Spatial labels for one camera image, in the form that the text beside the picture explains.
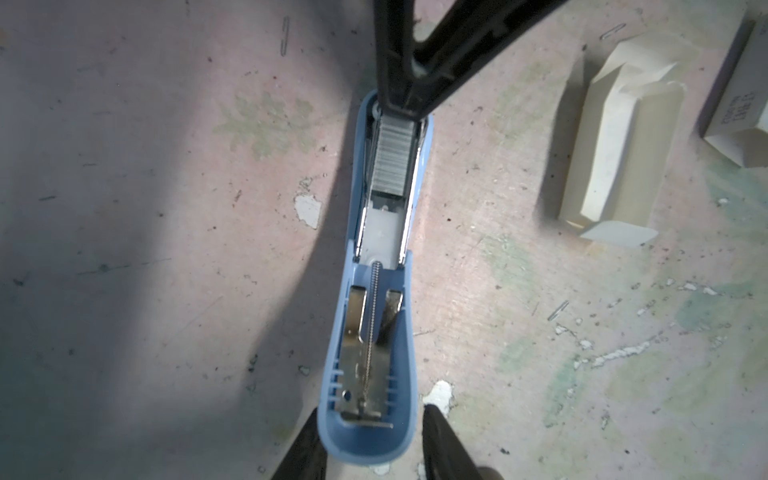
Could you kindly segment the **blue stapler top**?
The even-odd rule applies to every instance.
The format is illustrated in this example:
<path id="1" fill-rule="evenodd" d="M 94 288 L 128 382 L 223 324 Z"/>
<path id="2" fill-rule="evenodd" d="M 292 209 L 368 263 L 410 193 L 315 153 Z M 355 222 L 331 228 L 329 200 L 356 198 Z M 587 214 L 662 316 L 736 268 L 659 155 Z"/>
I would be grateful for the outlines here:
<path id="1" fill-rule="evenodd" d="M 377 466 L 409 447 L 418 414 L 409 250 L 433 138 L 431 118 L 416 124 L 405 194 L 371 189 L 378 123 L 371 91 L 358 111 L 343 274 L 324 366 L 317 425 L 341 462 Z"/>

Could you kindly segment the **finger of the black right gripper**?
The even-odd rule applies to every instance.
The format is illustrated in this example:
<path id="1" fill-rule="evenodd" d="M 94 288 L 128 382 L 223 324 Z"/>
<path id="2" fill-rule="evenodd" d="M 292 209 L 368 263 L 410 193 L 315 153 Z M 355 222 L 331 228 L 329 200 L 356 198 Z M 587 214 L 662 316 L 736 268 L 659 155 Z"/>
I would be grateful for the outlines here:
<path id="1" fill-rule="evenodd" d="M 424 40 L 407 43 L 407 111 L 423 118 L 563 3 L 456 1 Z"/>
<path id="2" fill-rule="evenodd" d="M 413 1 L 374 1 L 376 79 L 383 110 L 414 116 L 407 107 L 411 87 Z"/>

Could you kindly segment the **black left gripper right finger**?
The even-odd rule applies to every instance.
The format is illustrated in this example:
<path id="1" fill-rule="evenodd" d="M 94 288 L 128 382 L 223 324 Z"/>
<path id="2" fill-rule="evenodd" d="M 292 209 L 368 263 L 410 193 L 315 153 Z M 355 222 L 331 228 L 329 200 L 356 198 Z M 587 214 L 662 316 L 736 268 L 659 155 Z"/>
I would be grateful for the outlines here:
<path id="1" fill-rule="evenodd" d="M 422 421 L 427 480 L 481 480 L 482 476 L 440 409 L 428 404 Z"/>

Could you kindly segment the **staple strip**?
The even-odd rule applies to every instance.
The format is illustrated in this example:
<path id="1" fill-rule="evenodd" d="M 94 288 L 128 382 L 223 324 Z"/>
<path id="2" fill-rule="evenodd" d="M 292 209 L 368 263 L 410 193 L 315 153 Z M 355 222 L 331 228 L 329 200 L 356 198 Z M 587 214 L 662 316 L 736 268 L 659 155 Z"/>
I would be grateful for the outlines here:
<path id="1" fill-rule="evenodd" d="M 409 172 L 416 124 L 410 120 L 383 115 L 375 141 L 371 189 L 403 197 Z"/>

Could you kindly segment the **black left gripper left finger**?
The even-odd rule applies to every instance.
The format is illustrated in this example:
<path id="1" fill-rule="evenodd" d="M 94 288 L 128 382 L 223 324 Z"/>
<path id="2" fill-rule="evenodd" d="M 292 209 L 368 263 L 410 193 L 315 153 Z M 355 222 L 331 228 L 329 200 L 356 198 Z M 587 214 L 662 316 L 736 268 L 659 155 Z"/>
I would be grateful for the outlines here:
<path id="1" fill-rule="evenodd" d="M 320 439 L 314 409 L 283 457 L 272 480 L 325 480 L 327 451 Z"/>

